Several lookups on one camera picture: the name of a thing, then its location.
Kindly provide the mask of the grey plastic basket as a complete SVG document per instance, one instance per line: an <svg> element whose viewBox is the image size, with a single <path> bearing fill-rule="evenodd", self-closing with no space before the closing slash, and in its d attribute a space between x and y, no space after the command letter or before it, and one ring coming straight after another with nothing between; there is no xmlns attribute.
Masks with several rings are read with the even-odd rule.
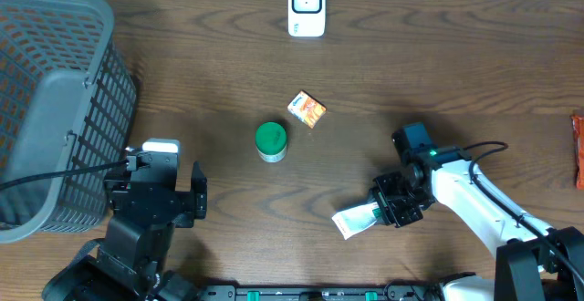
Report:
<svg viewBox="0 0 584 301"><path fill-rule="evenodd" d="M103 0L1 0L1 240L103 219L138 88Z"/></svg>

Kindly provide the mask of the white green box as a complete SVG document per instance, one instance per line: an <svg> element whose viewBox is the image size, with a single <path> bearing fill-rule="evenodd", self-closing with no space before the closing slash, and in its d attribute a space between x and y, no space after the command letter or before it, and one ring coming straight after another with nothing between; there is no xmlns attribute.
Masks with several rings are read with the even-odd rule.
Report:
<svg viewBox="0 0 584 301"><path fill-rule="evenodd" d="M370 202L335 213L331 220L345 240L359 234L378 222L381 210L376 202Z"/></svg>

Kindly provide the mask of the green lidded jar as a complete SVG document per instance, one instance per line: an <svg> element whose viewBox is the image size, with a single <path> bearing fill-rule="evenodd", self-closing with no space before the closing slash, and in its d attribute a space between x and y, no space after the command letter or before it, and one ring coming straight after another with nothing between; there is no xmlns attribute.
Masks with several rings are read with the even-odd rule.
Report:
<svg viewBox="0 0 584 301"><path fill-rule="evenodd" d="M263 161L279 162L287 154L287 132L276 122L266 122L255 132L255 146Z"/></svg>

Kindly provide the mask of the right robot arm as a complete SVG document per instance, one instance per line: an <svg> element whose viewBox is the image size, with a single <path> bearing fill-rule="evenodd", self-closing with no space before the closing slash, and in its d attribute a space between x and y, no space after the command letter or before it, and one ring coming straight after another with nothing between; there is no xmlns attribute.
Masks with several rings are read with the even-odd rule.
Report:
<svg viewBox="0 0 584 301"><path fill-rule="evenodd" d="M434 288L432 300L580 300L583 234L556 229L522 209L479 168L468 148L438 147L421 123L391 135L401 159L397 171L374 180L377 223L401 228L440 203L453 211L495 258L495 278L453 275Z"/></svg>

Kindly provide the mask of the black mounting rail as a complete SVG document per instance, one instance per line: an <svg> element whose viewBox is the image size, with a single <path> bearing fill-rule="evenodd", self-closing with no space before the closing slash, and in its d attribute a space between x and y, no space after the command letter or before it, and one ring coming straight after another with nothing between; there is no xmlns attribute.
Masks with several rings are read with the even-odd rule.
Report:
<svg viewBox="0 0 584 301"><path fill-rule="evenodd" d="M203 301L441 301L435 285L388 284L383 287L347 286L244 286L209 285L201 293Z"/></svg>

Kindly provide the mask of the white barcode scanner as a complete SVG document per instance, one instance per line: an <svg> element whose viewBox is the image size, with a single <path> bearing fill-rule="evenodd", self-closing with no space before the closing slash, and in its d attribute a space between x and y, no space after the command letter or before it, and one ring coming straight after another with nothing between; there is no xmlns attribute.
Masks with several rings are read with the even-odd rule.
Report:
<svg viewBox="0 0 584 301"><path fill-rule="evenodd" d="M321 37L326 28L326 0L287 0L287 30L293 37Z"/></svg>

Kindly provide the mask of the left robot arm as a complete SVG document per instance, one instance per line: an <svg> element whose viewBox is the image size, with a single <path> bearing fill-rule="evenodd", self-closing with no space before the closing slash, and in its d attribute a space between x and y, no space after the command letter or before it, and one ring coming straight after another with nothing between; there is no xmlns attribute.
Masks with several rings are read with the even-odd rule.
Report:
<svg viewBox="0 0 584 301"><path fill-rule="evenodd" d="M201 291L165 271L172 236L207 211L207 179L194 164L189 191L176 188L175 153L139 151L108 172L113 212L106 234L85 243L42 291L45 300L198 300Z"/></svg>

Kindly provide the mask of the small orange box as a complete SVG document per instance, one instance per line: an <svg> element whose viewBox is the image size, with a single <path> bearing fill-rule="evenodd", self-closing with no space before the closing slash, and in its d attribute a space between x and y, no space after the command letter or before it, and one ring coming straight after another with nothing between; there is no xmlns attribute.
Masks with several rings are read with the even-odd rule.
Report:
<svg viewBox="0 0 584 301"><path fill-rule="evenodd" d="M287 105L287 110L301 122L314 129L318 121L325 115L327 108L301 90Z"/></svg>

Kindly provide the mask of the orange snack bar wrapper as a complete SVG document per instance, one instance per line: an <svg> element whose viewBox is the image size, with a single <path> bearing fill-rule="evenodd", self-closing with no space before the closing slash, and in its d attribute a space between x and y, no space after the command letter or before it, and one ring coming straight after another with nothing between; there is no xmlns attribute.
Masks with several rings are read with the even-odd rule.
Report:
<svg viewBox="0 0 584 301"><path fill-rule="evenodd" d="M583 116L578 114L573 114L571 116L573 135L575 141L575 151L576 151L576 163L577 163L577 173L576 173L576 187L582 190L584 187L584 139L583 139Z"/></svg>

